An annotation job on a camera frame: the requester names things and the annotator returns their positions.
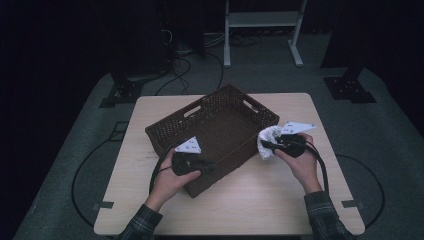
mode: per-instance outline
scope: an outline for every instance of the crate handle hole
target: crate handle hole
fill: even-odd
[[[250,109],[252,109],[255,113],[258,113],[259,110],[257,108],[255,108],[252,104],[250,104],[248,101],[243,100],[243,103],[248,106]]]
[[[195,112],[197,112],[199,110],[200,110],[200,106],[197,106],[197,107],[191,109],[190,111],[184,113],[184,117],[187,118],[187,117],[189,117],[190,115],[194,114]]]

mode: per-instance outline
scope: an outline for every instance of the table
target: table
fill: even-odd
[[[225,43],[224,66],[231,66],[230,28],[232,27],[281,27],[294,26],[293,38],[288,40],[289,48],[297,67],[303,66],[296,44],[302,26],[307,0],[302,0],[299,11],[287,12],[230,12],[230,0],[225,2]]]
[[[344,208],[352,195],[312,99],[306,93],[249,94],[287,121],[315,123],[308,131],[327,166],[330,196],[341,221],[353,234],[364,232],[356,207]],[[158,160],[145,128],[202,96],[140,97],[116,160],[94,231],[121,233],[148,196]],[[318,169],[319,179],[322,174]],[[192,199],[184,190],[161,209],[157,235],[300,235],[311,233],[304,192],[290,168],[274,157],[249,159],[210,189]]]

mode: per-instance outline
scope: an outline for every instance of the sleeve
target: sleeve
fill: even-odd
[[[128,223],[125,230],[117,236],[116,240],[150,240],[156,226],[162,219],[162,214],[142,205],[135,216]]]
[[[304,199],[314,239],[355,239],[339,220],[327,192],[313,192]]]

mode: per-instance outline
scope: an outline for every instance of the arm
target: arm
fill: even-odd
[[[171,166],[172,155],[175,150],[169,151],[160,169]],[[177,176],[171,168],[158,173],[155,186],[145,203],[131,219],[125,230],[115,239],[119,240],[150,240],[156,226],[162,219],[159,210],[166,201],[171,199],[188,182],[200,176],[200,171],[194,171],[184,176]]]
[[[300,135],[313,144],[311,136]],[[317,177],[317,161],[312,153],[305,151],[301,156],[292,158],[276,149],[275,154],[290,166],[305,191],[306,210],[314,239],[355,239],[339,220],[328,193],[322,190]]]

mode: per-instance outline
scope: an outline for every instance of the brown plastic basket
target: brown plastic basket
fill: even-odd
[[[201,158],[218,162],[215,171],[184,186],[195,198],[254,156],[259,132],[278,121],[279,116],[268,108],[226,85],[145,130],[159,156],[171,144],[196,136]]]

